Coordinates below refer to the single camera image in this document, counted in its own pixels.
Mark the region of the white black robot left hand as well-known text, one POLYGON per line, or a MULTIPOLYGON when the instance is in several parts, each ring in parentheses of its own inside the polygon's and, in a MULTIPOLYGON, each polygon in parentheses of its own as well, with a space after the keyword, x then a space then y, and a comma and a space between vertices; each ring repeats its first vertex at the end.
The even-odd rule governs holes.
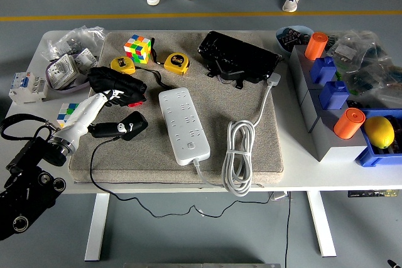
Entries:
POLYGON ((122 100, 123 93, 122 90, 106 90, 79 103, 65 126, 53 135, 53 140, 74 153, 79 147, 80 137, 88 133, 88 126, 95 120, 105 103, 109 100, 122 100))

